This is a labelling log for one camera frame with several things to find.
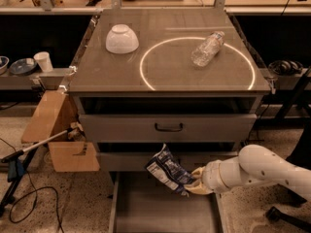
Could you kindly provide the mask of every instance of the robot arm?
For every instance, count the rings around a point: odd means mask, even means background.
[[[185,188],[196,194],[221,193],[235,186],[278,183],[311,201],[311,171],[297,167],[258,145],[244,147],[239,155],[212,161],[192,172],[197,178]]]

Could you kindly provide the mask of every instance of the concrete floor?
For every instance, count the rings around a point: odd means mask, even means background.
[[[0,138],[17,150],[27,147],[20,142],[20,137],[32,113],[35,104],[18,104],[0,111]],[[302,129],[259,129],[252,131],[254,144],[263,145],[286,158],[294,149]],[[13,149],[0,141],[0,158],[11,153]],[[61,232],[56,217],[58,193],[58,211],[63,231],[66,233],[99,233],[108,232],[108,224],[113,193],[110,179],[103,172],[57,173],[53,169],[49,150],[40,147],[28,168],[31,181],[38,190],[36,208],[32,214],[20,223],[33,207],[35,193],[22,199],[15,206],[6,206],[0,218],[0,232]],[[0,172],[0,197],[2,199],[9,183],[7,172]],[[15,193],[16,201],[34,188],[25,175]],[[295,226],[280,220],[269,222],[264,213],[272,206],[280,211],[311,222],[311,204],[307,202],[300,208],[289,204],[290,197],[282,186],[257,186],[250,188],[236,187],[222,194],[225,210],[227,232],[304,232]]]

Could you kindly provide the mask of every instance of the cup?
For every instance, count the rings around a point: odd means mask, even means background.
[[[47,73],[52,71],[50,54],[47,51],[40,51],[36,53],[33,58],[37,61],[43,72]]]

